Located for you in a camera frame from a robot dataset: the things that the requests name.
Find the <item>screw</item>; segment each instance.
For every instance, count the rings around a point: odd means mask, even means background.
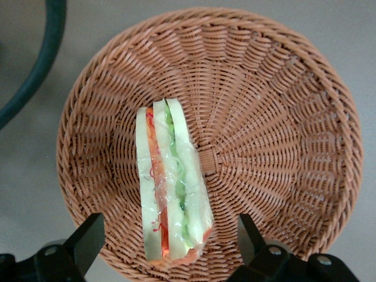
[[[50,247],[45,250],[45,256],[50,256],[51,254],[55,254],[58,248],[56,246]]]
[[[271,252],[275,256],[279,256],[282,254],[282,251],[278,249],[277,247],[270,247],[269,252]]]
[[[331,260],[328,257],[318,256],[317,260],[318,260],[319,263],[321,263],[325,266],[331,266]]]

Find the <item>green filling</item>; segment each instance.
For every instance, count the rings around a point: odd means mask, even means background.
[[[174,129],[174,123],[172,120],[172,115],[170,111],[170,107],[167,104],[167,102],[164,104],[164,112],[166,115],[166,123],[168,127],[168,132],[171,137],[171,144],[170,144],[170,151],[174,158],[176,158],[177,161],[177,172],[179,174],[178,181],[175,186],[175,193],[176,196],[179,198],[179,205],[182,211],[184,212],[184,218],[182,222],[182,235],[183,238],[186,240],[186,243],[192,247],[192,243],[189,240],[189,232],[188,232],[188,217],[185,214],[185,201],[186,201],[186,186],[184,184],[184,179],[186,177],[186,172],[184,170],[184,167],[179,159],[179,155],[176,152],[176,139],[175,139],[175,129]]]

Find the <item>plastic wrap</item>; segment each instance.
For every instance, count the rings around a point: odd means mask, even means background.
[[[136,147],[146,259],[161,268],[194,262],[212,232],[213,213],[176,99],[139,109]]]

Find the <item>gray table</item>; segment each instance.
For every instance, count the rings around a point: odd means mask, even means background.
[[[267,16],[308,37],[352,91],[365,149],[362,190],[329,253],[361,281],[376,281],[376,1],[70,1],[55,66],[36,96],[0,133],[0,253],[31,256],[75,227],[56,175],[55,143],[67,95],[90,58],[114,35],[151,16],[191,6],[227,6]],[[0,106],[25,79],[43,36],[44,2],[0,1]],[[124,281],[97,258],[87,279]]]

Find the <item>carrot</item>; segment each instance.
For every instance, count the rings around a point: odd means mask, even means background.
[[[162,157],[157,144],[157,137],[153,121],[153,109],[151,108],[146,109],[146,125],[147,141],[149,144],[150,156],[152,158],[152,171],[150,171],[150,175],[154,178],[155,182],[155,196],[159,208],[159,228],[161,229],[162,234],[162,257],[164,257],[169,253],[167,197],[164,186],[165,170],[163,168]]]

